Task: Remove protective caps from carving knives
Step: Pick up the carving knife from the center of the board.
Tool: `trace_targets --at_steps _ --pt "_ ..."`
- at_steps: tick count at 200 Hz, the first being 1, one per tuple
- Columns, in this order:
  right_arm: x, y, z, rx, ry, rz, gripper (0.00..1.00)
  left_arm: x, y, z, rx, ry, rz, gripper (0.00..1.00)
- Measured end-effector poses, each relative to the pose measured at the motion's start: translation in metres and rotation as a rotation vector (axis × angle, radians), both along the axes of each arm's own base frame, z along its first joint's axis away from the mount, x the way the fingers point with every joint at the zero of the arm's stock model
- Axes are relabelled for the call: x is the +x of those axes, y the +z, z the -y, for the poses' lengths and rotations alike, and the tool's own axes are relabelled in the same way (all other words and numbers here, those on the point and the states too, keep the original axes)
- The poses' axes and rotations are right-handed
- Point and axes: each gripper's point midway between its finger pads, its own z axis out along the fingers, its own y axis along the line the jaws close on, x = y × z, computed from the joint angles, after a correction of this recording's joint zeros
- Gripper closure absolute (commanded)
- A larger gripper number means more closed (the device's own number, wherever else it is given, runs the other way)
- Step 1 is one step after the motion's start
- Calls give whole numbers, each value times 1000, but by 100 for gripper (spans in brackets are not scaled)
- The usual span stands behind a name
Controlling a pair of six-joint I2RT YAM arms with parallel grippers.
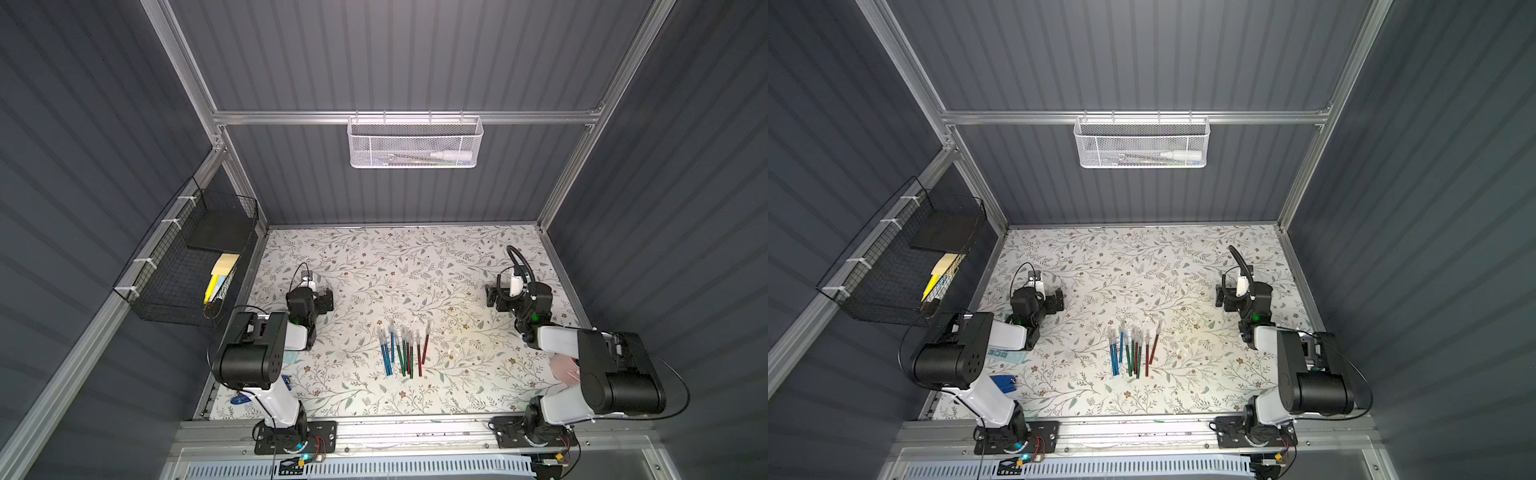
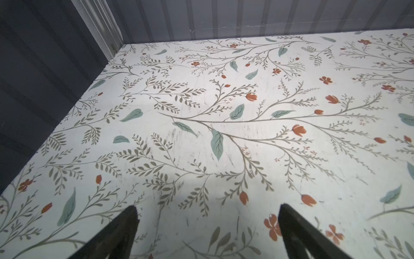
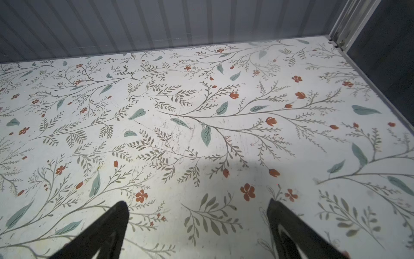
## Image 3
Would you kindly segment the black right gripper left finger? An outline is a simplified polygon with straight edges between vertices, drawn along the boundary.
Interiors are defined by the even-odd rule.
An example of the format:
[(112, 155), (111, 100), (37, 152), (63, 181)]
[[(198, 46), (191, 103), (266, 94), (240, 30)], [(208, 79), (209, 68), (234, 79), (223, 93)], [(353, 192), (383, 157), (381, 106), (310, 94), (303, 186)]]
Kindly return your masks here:
[(118, 259), (128, 221), (128, 206), (119, 201), (51, 258)]

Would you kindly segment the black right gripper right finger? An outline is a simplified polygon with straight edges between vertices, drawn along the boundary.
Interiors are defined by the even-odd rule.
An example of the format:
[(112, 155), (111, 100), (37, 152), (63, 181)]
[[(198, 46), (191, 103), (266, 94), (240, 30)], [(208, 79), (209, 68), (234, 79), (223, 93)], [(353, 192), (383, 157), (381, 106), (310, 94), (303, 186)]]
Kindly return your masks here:
[(280, 201), (271, 199), (266, 215), (280, 259), (346, 259)]

